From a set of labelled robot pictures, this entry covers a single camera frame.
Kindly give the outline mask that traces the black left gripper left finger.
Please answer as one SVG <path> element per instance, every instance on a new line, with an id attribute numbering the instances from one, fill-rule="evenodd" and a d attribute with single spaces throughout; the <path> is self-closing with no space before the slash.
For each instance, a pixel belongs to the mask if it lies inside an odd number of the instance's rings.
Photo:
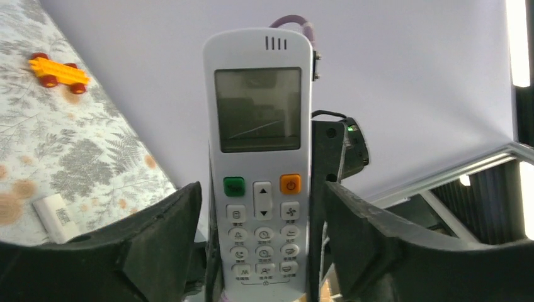
<path id="1" fill-rule="evenodd" d="M 181 301 L 203 286 L 199 182 L 65 244 L 1 244 L 2 301 Z"/>

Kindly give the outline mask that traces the white air conditioner remote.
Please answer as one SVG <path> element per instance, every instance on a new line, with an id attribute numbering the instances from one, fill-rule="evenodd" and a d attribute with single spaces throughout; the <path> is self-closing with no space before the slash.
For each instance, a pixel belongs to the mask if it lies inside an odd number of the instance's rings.
<path id="1" fill-rule="evenodd" d="M 306 290 L 313 48 L 301 33 L 245 28 L 203 48 L 210 196 L 230 301 Z"/>

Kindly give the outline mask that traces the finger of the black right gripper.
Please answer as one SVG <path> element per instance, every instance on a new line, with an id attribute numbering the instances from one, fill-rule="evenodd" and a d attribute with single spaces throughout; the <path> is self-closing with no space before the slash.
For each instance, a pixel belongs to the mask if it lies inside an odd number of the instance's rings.
<path id="1" fill-rule="evenodd" d="M 321 286 L 333 264 L 329 250 L 324 190 L 327 182 L 343 179 L 346 136 L 338 121 L 312 122 L 312 177 L 309 206 L 307 300 L 319 301 Z"/>

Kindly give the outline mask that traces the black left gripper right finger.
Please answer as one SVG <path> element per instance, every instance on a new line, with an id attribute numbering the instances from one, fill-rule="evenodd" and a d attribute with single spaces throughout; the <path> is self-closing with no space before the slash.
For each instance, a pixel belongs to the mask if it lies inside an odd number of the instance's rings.
<path id="1" fill-rule="evenodd" d="M 345 301 L 532 301 L 533 242 L 428 230 L 327 182 L 329 246 Z"/>

